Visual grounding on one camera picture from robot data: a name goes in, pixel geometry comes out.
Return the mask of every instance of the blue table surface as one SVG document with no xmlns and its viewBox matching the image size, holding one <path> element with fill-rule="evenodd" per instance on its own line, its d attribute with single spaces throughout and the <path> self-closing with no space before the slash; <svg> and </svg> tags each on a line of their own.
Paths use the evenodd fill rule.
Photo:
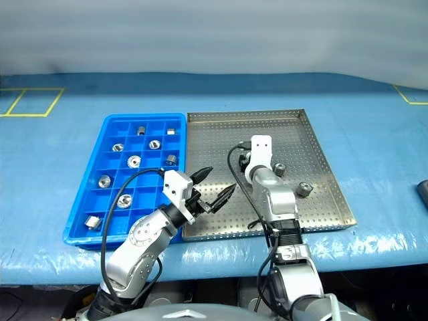
<svg viewBox="0 0 428 321">
<path fill-rule="evenodd" d="M 1 82 L 66 91 L 48 117 L 0 118 L 0 284 L 100 281 L 99 252 L 64 244 L 62 231 L 102 121 L 117 113 L 304 108 L 358 221 L 304 236 L 318 270 L 428 262 L 428 210 L 415 190 L 428 179 L 428 106 L 406 103 L 390 84 L 336 74 L 157 73 Z M 30 95 L 15 108 L 46 100 Z M 267 252 L 262 237 L 174 244 L 161 255 L 161 280 L 254 276 Z"/>
</svg>

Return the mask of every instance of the perforated metal tray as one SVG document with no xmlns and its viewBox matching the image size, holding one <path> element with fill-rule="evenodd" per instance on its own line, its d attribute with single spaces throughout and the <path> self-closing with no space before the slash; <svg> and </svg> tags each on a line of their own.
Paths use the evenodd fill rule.
<svg viewBox="0 0 428 321">
<path fill-rule="evenodd" d="M 229 149 L 254 134 L 272 136 L 272 164 L 284 163 L 285 184 L 295 190 L 300 182 L 314 190 L 307 199 L 297 198 L 300 224 L 306 231 L 344 229 L 356 224 L 334 178 L 304 110 L 260 112 L 192 113 L 187 116 L 187 172 L 206 166 L 213 172 L 198 186 L 204 200 L 213 200 L 223 188 L 234 183 L 227 168 Z M 239 172 L 239 151 L 232 164 Z M 228 204 L 216 214 L 203 215 L 186 225 L 186 240 L 219 239 L 261 234 L 261 226 L 247 228 L 257 216 L 237 187 Z"/>
</svg>

